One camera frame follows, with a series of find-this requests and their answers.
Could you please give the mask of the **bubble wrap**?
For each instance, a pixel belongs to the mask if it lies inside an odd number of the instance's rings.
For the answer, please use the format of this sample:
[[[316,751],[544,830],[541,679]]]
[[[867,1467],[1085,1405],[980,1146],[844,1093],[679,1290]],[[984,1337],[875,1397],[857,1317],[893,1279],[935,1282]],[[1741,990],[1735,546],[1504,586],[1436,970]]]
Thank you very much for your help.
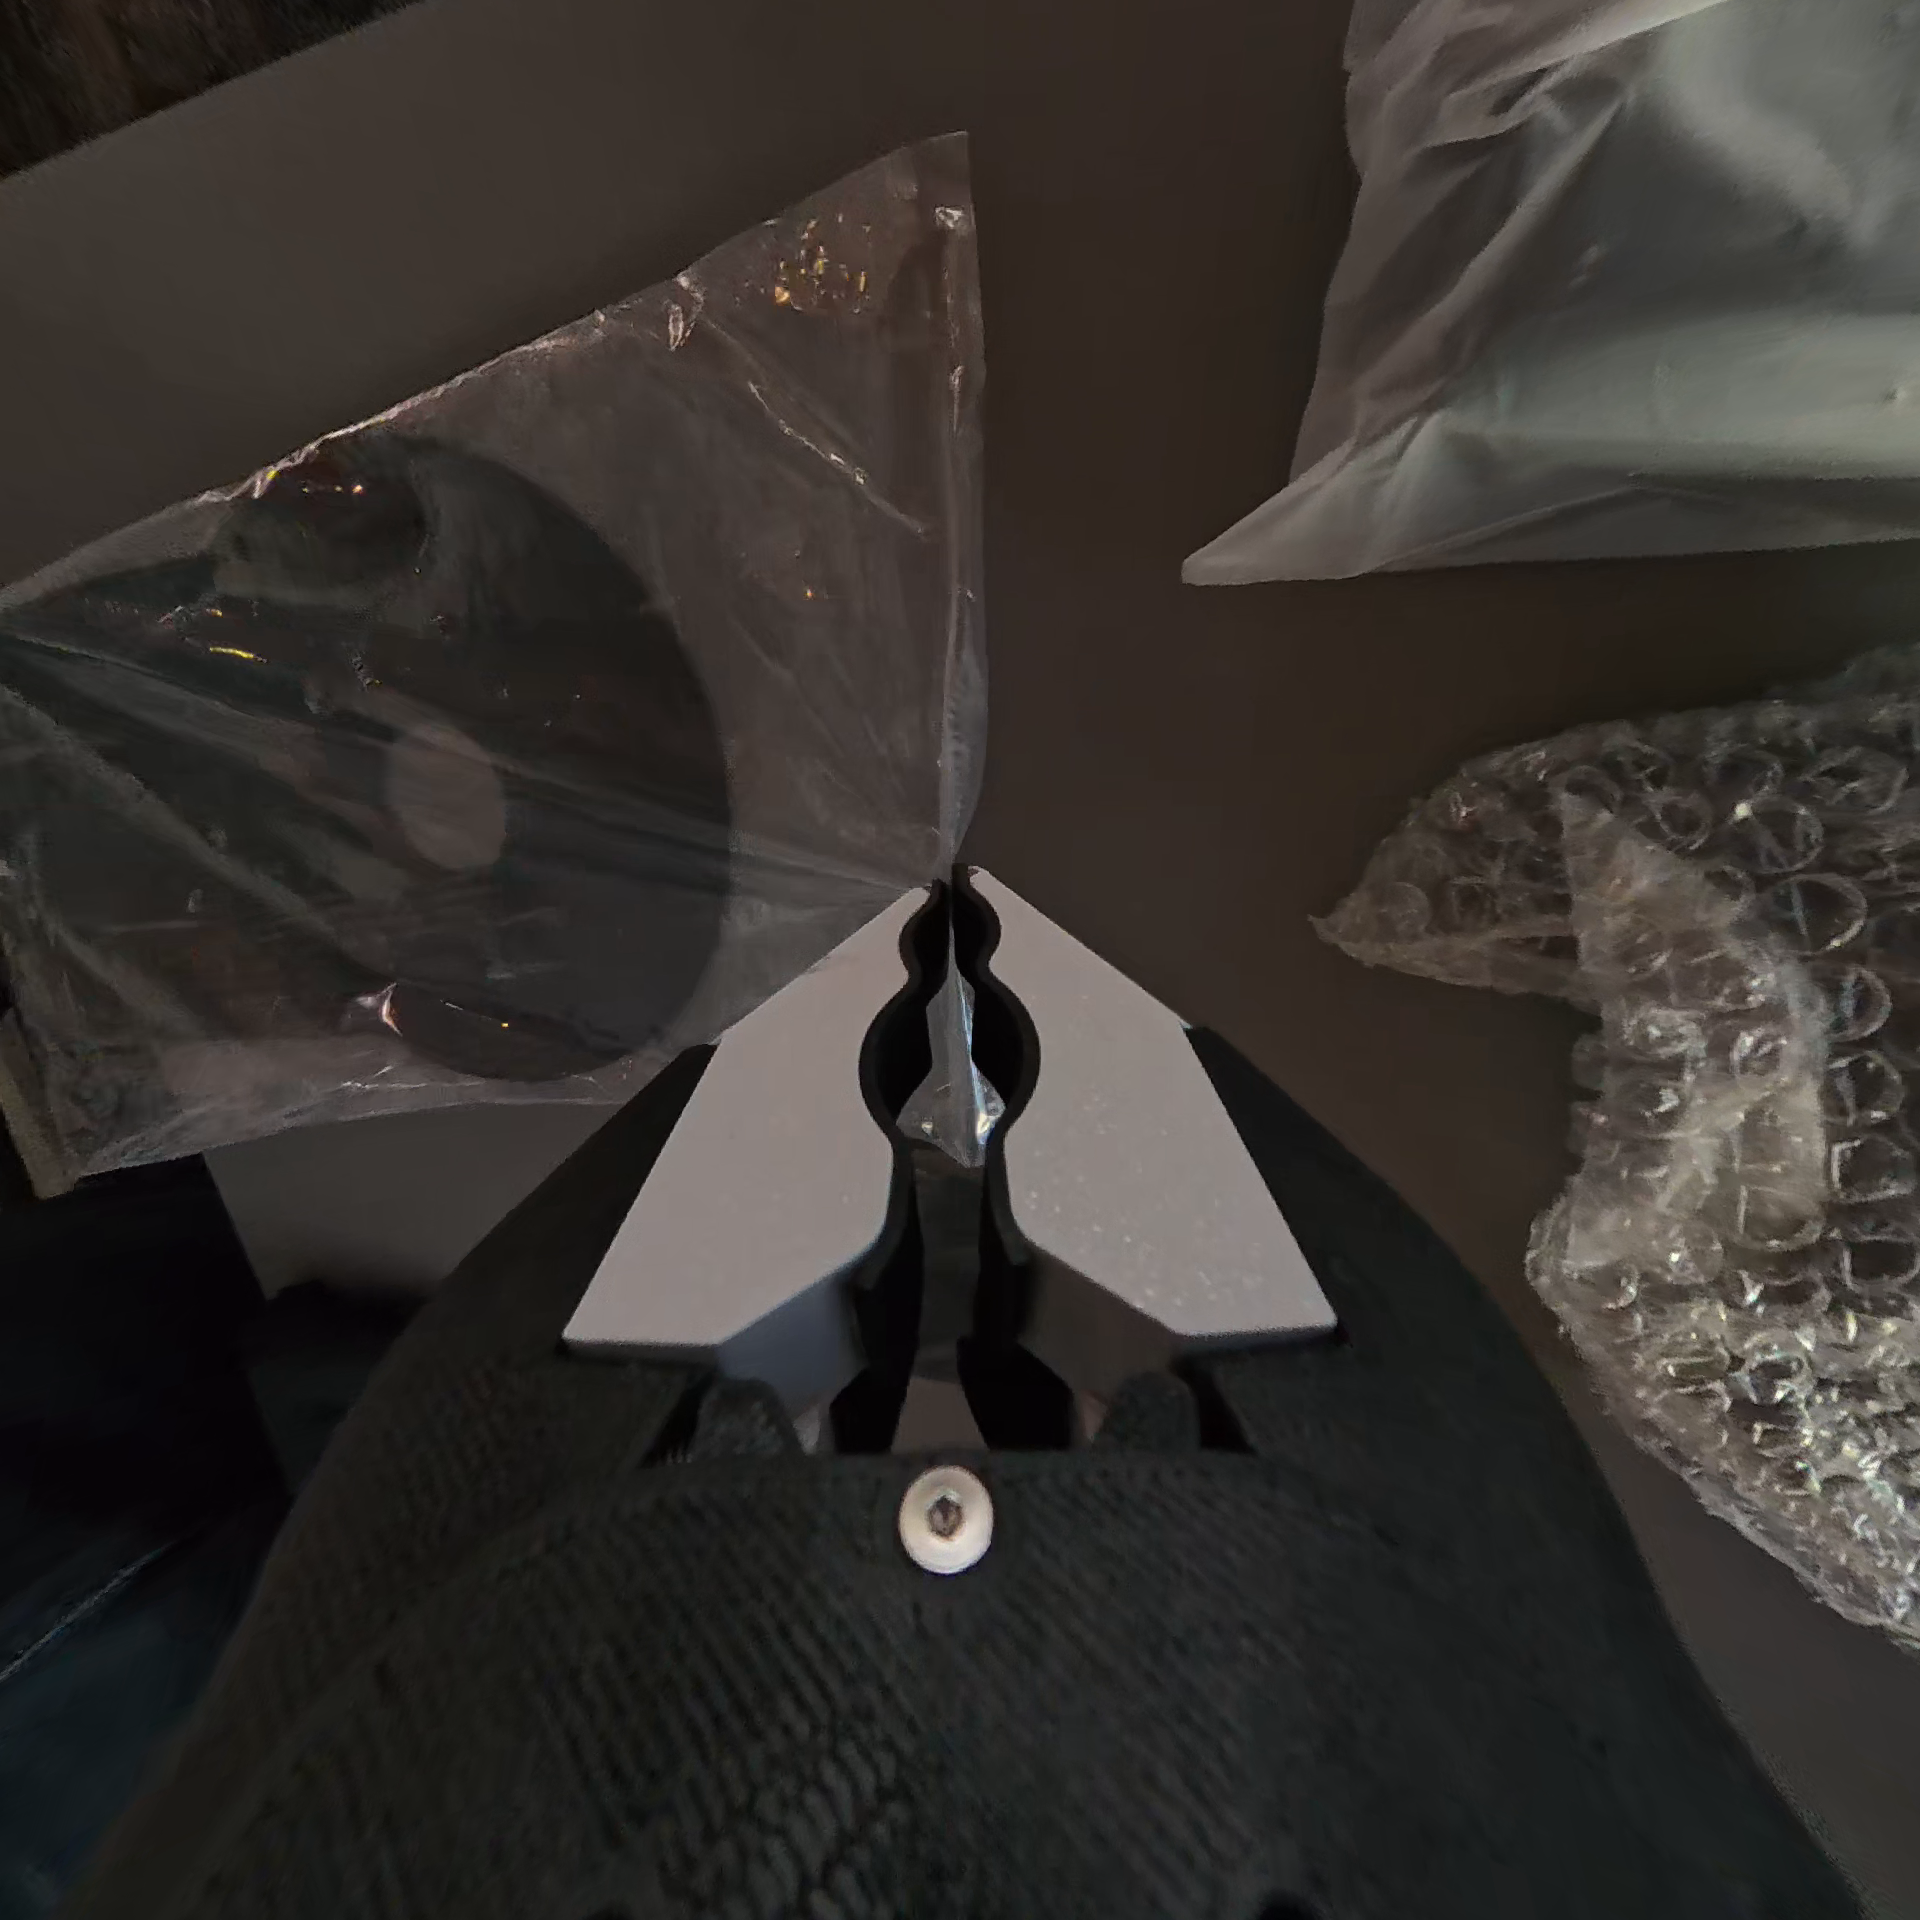
[[[1590,1021],[1527,1279],[1699,1502],[1912,1648],[1915,640],[1472,759],[1315,927]]]

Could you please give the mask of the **person's leg dark jeans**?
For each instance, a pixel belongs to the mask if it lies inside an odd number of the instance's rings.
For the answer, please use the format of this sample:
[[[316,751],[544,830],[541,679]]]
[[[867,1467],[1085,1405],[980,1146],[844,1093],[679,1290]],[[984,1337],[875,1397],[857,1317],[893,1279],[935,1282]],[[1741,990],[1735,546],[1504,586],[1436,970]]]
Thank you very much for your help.
[[[203,1163],[4,1214],[3,1914],[51,1914],[198,1699],[289,1502]]]

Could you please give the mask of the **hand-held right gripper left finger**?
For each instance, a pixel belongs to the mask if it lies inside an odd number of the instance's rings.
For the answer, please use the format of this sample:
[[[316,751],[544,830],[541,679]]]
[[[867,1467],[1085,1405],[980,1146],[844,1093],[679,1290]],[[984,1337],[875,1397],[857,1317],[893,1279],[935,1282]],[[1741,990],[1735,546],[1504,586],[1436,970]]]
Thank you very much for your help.
[[[950,951],[937,879],[701,1049],[565,1343],[766,1384],[833,1451],[895,1442],[924,1319],[917,1141]]]

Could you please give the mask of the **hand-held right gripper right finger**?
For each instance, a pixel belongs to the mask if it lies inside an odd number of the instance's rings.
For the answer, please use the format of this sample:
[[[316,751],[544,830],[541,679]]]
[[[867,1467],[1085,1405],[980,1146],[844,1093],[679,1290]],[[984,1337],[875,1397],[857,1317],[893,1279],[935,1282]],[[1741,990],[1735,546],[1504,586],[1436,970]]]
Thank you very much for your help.
[[[1336,1330],[1185,1019],[984,867],[960,968],[1004,1101],[960,1337],[989,1448],[1078,1446],[1140,1375]]]

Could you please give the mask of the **dark desk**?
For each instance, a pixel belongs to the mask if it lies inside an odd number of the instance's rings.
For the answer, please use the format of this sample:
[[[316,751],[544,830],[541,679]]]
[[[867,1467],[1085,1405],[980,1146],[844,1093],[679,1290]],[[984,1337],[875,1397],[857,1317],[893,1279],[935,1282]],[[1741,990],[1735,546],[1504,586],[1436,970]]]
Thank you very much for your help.
[[[1915,1914],[1915,1657],[1604,1416],[1523,1275],[1577,1023],[1310,918],[1440,777],[1915,631],[1915,543],[1182,582],[1288,465],[1343,3],[420,3],[4,183],[4,579],[968,131],[992,745],[966,849],[1396,1186],[1567,1394],[1700,1671]]]

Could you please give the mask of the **clear plastic bag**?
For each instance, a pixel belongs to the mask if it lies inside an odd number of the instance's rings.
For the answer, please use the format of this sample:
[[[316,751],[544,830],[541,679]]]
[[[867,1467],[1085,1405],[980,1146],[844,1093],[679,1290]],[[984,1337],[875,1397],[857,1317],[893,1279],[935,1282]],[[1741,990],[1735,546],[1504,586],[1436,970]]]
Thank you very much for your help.
[[[727,754],[724,927],[685,1013],[613,1066],[494,1082],[369,1037],[44,1032],[8,984],[4,1126],[38,1195],[320,1122],[620,1103],[679,1050],[945,872],[988,742],[984,343],[968,144],[892,151],[679,275],[89,542],[4,589],[193,536],[355,434],[473,450],[549,488],[672,615]]]

